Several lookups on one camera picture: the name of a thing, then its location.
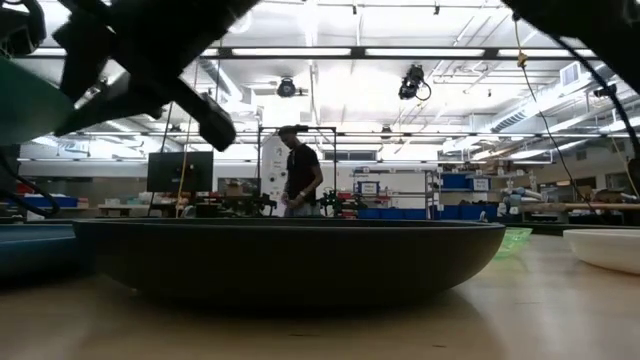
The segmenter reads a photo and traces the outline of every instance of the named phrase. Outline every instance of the white bowl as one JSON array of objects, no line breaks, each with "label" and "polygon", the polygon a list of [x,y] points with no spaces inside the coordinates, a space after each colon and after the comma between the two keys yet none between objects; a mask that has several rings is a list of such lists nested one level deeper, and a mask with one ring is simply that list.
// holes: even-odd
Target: white bowl
[{"label": "white bowl", "polygon": [[563,235],[580,260],[611,270],[640,274],[640,230],[565,230]]}]

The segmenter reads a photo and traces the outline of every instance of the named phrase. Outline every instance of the green object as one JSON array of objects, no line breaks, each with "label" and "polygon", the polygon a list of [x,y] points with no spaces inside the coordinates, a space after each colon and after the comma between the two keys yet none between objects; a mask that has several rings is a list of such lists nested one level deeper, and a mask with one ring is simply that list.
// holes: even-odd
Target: green object
[{"label": "green object", "polygon": [[505,259],[518,253],[528,242],[533,229],[508,227],[494,259]]},{"label": "green object", "polygon": [[0,57],[0,146],[49,134],[74,110],[53,85]]}]

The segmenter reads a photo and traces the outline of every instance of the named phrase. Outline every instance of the black t-shirt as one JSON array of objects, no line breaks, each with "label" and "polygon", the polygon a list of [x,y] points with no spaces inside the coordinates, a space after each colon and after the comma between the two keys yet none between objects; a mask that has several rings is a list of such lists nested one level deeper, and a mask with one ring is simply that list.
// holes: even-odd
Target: black t-shirt
[{"label": "black t-shirt", "polygon": [[[300,194],[300,191],[315,180],[316,176],[311,169],[319,164],[318,155],[307,145],[302,144],[291,150],[287,158],[287,171],[289,172],[287,194],[289,199],[295,199]],[[304,200],[314,205],[316,203],[316,191],[310,191]]]}]

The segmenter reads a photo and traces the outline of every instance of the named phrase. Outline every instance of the man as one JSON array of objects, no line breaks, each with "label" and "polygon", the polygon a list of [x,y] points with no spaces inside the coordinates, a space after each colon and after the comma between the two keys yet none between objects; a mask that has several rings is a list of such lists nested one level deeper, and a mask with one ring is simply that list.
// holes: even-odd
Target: man
[{"label": "man", "polygon": [[285,126],[278,131],[280,140],[291,150],[287,157],[288,178],[282,194],[287,206],[285,217],[319,216],[316,188],[322,184],[322,170],[316,152],[298,140],[297,128]]}]

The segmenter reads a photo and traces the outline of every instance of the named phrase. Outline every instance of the computer monitor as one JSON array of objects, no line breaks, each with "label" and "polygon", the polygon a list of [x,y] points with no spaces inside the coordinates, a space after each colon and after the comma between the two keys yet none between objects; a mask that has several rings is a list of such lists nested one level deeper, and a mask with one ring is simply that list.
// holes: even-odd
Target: computer monitor
[{"label": "computer monitor", "polygon": [[[147,191],[180,191],[184,153],[149,154]],[[211,191],[213,188],[213,152],[188,152],[183,192]]]}]

